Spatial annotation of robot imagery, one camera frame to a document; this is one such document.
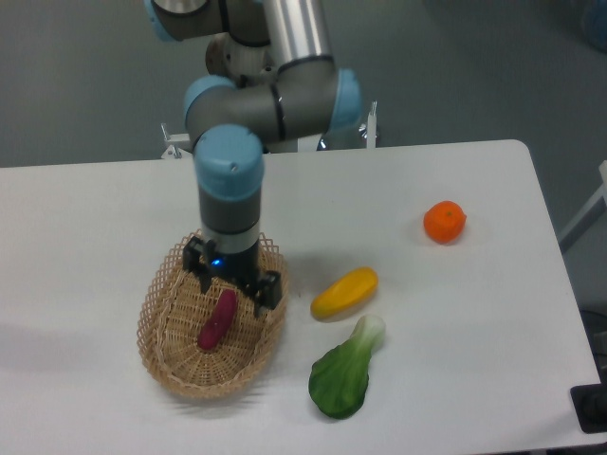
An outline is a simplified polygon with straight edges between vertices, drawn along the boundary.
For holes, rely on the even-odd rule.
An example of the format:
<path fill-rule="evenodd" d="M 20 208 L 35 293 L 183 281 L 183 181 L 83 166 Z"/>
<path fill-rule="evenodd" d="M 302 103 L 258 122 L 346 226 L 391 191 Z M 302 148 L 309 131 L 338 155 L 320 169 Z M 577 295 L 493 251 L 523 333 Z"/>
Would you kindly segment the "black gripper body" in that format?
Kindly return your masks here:
<path fill-rule="evenodd" d="M 203 261 L 213 270 L 214 278 L 234 285 L 246 295 L 246 286 L 263 271 L 259 265 L 260 241 L 236 253 L 221 252 L 215 241 L 203 241 L 203 244 Z"/>

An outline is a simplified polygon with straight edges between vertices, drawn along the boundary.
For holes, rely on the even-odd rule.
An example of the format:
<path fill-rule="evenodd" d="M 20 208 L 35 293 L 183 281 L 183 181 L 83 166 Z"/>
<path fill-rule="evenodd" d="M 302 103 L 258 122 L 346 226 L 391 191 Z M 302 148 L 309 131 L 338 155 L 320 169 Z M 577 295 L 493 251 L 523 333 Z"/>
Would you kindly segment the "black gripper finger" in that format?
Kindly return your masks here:
<path fill-rule="evenodd" d="M 273 270 L 260 271 L 246 286 L 246 295 L 253 301 L 255 317 L 265 310 L 274 310 L 283 297 L 282 275 Z"/>
<path fill-rule="evenodd" d="M 191 237 L 182 249 L 182 269 L 193 274 L 199 282 L 200 292 L 207 293 L 212 286 L 213 270 L 203 261 L 204 244 L 197 237 Z"/>

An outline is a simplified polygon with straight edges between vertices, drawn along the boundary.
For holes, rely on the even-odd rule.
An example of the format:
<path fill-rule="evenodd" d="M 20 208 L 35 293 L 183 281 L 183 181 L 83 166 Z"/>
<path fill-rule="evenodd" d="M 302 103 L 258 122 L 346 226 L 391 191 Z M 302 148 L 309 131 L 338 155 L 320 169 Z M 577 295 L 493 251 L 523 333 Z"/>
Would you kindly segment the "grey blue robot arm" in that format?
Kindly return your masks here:
<path fill-rule="evenodd" d="M 165 41 L 225 43 L 219 65 L 184 97 L 202 236 L 187 243 L 183 266 L 202 290 L 219 279 L 256 312 L 271 310 L 283 288 L 279 272 L 258 265 L 264 151 L 357 126 L 357 77 L 335 65 L 318 1 L 149 1 L 145 8 Z"/>

